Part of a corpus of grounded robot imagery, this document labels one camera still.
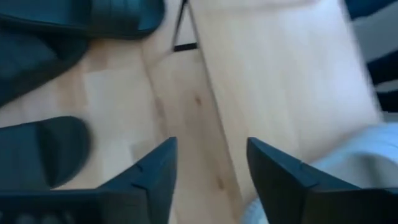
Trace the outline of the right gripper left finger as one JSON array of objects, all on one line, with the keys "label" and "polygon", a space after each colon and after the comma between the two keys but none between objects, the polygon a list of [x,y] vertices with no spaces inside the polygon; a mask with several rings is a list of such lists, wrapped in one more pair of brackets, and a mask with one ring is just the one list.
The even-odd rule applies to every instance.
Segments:
[{"label": "right gripper left finger", "polygon": [[100,186],[100,224],[169,224],[177,178],[177,138],[170,137]]}]

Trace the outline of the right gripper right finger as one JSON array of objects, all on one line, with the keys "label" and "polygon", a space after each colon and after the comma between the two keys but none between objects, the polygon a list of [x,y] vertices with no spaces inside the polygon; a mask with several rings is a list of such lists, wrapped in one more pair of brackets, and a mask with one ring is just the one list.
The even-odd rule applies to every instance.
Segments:
[{"label": "right gripper right finger", "polygon": [[247,139],[247,160],[269,224],[302,224],[309,192],[358,189],[258,138]]}]

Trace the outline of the white rubber slide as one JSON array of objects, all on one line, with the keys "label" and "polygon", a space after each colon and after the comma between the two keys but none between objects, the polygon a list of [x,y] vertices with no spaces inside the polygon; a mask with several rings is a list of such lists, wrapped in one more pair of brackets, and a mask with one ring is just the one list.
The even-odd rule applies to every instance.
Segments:
[{"label": "white rubber slide", "polygon": [[[398,224],[398,123],[365,129],[310,166],[358,187],[307,194],[302,224]],[[257,198],[242,224],[269,224]]]}]

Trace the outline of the black rubber slide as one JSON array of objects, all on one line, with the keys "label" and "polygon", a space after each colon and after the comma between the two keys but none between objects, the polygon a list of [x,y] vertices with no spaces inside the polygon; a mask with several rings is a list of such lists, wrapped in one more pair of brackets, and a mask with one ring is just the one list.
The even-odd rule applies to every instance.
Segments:
[{"label": "black rubber slide", "polygon": [[102,39],[145,38],[164,16],[164,0],[0,0],[0,25]]},{"label": "black rubber slide", "polygon": [[90,130],[73,116],[0,128],[0,190],[57,188],[82,170],[90,152]]},{"label": "black rubber slide", "polygon": [[71,69],[89,44],[63,34],[0,29],[0,107]]}]

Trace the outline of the wooden shelf with black frame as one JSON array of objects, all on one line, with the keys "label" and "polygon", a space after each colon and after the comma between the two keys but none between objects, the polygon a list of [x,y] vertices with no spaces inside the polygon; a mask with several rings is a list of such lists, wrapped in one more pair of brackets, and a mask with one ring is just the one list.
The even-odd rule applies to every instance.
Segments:
[{"label": "wooden shelf with black frame", "polygon": [[306,161],[380,123],[344,0],[181,0],[216,102],[240,199],[250,136]]}]

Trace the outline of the black aluminium rig frame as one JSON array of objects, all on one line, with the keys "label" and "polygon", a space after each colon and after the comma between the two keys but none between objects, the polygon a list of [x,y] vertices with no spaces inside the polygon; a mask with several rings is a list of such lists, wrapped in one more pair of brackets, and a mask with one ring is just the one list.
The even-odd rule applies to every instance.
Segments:
[{"label": "black aluminium rig frame", "polygon": [[[366,64],[374,86],[398,80],[398,51]],[[398,113],[398,90],[377,93],[383,111]]]}]

